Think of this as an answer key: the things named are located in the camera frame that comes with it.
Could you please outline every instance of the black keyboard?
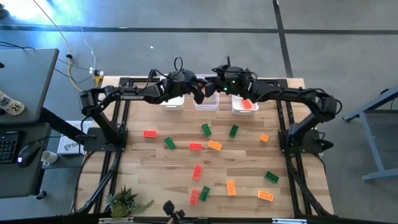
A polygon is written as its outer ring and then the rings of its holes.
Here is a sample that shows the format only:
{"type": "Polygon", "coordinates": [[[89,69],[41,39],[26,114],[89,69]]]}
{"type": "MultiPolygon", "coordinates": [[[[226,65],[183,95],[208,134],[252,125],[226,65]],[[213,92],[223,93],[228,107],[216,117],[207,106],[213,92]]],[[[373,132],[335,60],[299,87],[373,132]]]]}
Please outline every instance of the black keyboard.
{"type": "Polygon", "coordinates": [[[17,157],[19,132],[0,133],[0,164],[14,163],[17,157]]]}

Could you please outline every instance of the wooden tabletop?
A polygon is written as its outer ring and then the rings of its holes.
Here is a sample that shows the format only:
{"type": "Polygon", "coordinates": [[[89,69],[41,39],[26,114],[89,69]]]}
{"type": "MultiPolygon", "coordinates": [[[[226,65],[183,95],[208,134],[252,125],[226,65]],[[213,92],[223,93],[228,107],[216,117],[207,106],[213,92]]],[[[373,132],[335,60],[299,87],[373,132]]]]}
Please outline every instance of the wooden tabletop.
{"type": "MultiPolygon", "coordinates": [[[[105,77],[103,86],[117,86],[119,78],[105,77]]],[[[301,78],[288,78],[287,82],[289,87],[304,87],[301,78]]],[[[108,119],[112,117],[113,105],[104,111],[108,119]]],[[[233,115],[231,95],[223,93],[220,93],[216,111],[195,110],[192,95],[185,95],[182,111],[165,111],[159,105],[131,101],[127,121],[129,137],[119,166],[116,192],[126,185],[132,187],[134,194],[139,194],[138,202],[155,200],[151,208],[134,216],[165,217],[162,206],[171,200],[175,208],[183,209],[188,217],[294,217],[285,159],[280,153],[277,137],[280,127],[276,102],[259,103],[259,107],[253,116],[233,115]],[[205,123],[210,126],[210,137],[206,137],[201,129],[205,123]],[[234,124],[239,129],[233,139],[228,134],[234,124]],[[157,137],[143,138],[146,129],[156,130],[157,137]],[[259,141],[261,134],[269,136],[267,143],[259,141]],[[173,139],[176,149],[168,149],[164,143],[166,137],[173,139]],[[221,143],[222,150],[208,148],[209,140],[221,143]],[[201,143],[202,151],[189,150],[190,142],[201,143]],[[203,167],[199,180],[192,179],[195,165],[203,167]],[[280,177],[277,184],[264,178],[267,170],[280,177]],[[227,180],[234,181],[235,196],[228,196],[227,180]],[[201,191],[203,186],[211,189],[206,202],[199,200],[196,205],[190,205],[192,190],[201,191]],[[274,194],[274,201],[258,199],[259,190],[274,194]]],[[[292,108],[296,122],[309,113],[309,109],[300,103],[292,103],[292,108]]],[[[85,164],[78,187],[78,208],[98,185],[103,157],[103,152],[96,152],[85,164]]],[[[302,154],[302,160],[308,188],[324,209],[333,213],[322,163],[311,154],[302,154]]],[[[297,189],[300,208],[304,211],[302,193],[298,186],[297,189]]]]}

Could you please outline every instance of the potted plant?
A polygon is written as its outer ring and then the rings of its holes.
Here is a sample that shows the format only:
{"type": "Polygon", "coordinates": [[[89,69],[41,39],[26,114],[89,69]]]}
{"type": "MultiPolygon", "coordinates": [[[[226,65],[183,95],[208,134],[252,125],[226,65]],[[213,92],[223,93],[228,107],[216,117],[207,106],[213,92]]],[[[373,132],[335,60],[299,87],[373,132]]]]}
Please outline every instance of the potted plant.
{"type": "Polygon", "coordinates": [[[112,218],[122,218],[130,213],[142,213],[154,203],[153,200],[145,205],[135,202],[134,198],[137,195],[132,194],[132,189],[130,187],[126,189],[126,186],[116,195],[108,195],[106,197],[106,206],[110,206],[112,218]]]}

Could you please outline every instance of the gray floor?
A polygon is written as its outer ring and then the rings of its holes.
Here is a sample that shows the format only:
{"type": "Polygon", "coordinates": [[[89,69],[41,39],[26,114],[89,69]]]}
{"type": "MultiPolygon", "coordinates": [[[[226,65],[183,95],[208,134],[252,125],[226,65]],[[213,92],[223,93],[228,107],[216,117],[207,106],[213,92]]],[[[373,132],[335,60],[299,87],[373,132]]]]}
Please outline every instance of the gray floor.
{"type": "MultiPolygon", "coordinates": [[[[65,0],[39,3],[47,6],[45,9],[52,12],[58,25],[64,26],[277,27],[271,0],[91,0],[84,6],[78,6],[77,0],[69,1],[78,21],[65,0]]],[[[51,24],[35,5],[29,5],[31,1],[18,1],[29,6],[25,11],[18,8],[21,3],[5,2],[10,17],[0,20],[0,25],[51,24]]],[[[397,1],[279,0],[279,4],[286,29],[398,29],[397,1]]],[[[75,64],[93,66],[81,33],[64,34],[75,64]]],[[[87,32],[85,35],[94,48],[97,67],[102,67],[106,75],[146,75],[152,67],[168,72],[173,69],[172,60],[176,55],[183,57],[185,68],[209,73],[210,68],[224,63],[230,55],[233,64],[249,67],[262,77],[286,76],[278,34],[87,32]]],[[[2,30],[0,40],[36,48],[56,47],[61,51],[61,60],[65,60],[67,52],[58,32],[2,30]]],[[[340,99],[344,105],[340,115],[398,83],[398,35],[287,34],[286,41],[294,77],[302,77],[307,87],[323,88],[340,99]]],[[[57,68],[66,72],[62,63],[57,63],[57,68]]],[[[88,71],[74,68],[72,74],[82,80],[88,71]]],[[[94,84],[87,81],[80,87],[87,89],[94,84]]],[[[67,78],[55,72],[45,106],[63,119],[81,119],[78,94],[67,78]]],[[[375,171],[376,166],[360,122],[354,120],[346,124],[338,117],[320,125],[319,129],[335,143],[335,147],[325,153],[335,213],[346,218],[398,222],[398,177],[362,181],[361,176],[375,171]]],[[[49,195],[41,201],[32,197],[0,200],[3,211],[0,220],[68,213],[77,171],[46,171],[43,188],[49,195]]]]}

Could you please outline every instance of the green lego brick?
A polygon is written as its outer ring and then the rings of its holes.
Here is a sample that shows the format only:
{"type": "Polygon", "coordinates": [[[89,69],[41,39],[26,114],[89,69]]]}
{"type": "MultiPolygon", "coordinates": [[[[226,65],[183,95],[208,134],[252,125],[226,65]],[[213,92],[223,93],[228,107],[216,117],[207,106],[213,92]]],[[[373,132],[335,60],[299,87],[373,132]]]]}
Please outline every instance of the green lego brick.
{"type": "Polygon", "coordinates": [[[229,136],[231,138],[235,138],[236,132],[238,131],[238,127],[239,126],[236,126],[236,125],[232,126],[231,132],[229,132],[229,136]]]}
{"type": "Polygon", "coordinates": [[[211,136],[211,131],[210,131],[208,124],[203,124],[201,127],[203,128],[203,131],[205,132],[205,136],[211,136]]]}
{"type": "Polygon", "coordinates": [[[175,149],[175,144],[173,142],[173,140],[170,137],[167,137],[164,139],[164,142],[166,142],[166,145],[170,148],[170,149],[175,149]]]}
{"type": "Polygon", "coordinates": [[[209,191],[210,191],[210,188],[204,186],[203,190],[201,191],[199,199],[205,202],[206,198],[207,198],[207,195],[209,194],[209,191]]]}
{"type": "Polygon", "coordinates": [[[267,178],[269,181],[271,181],[272,183],[276,184],[278,183],[279,177],[276,176],[275,174],[267,171],[266,174],[264,174],[264,177],[267,178]]]}

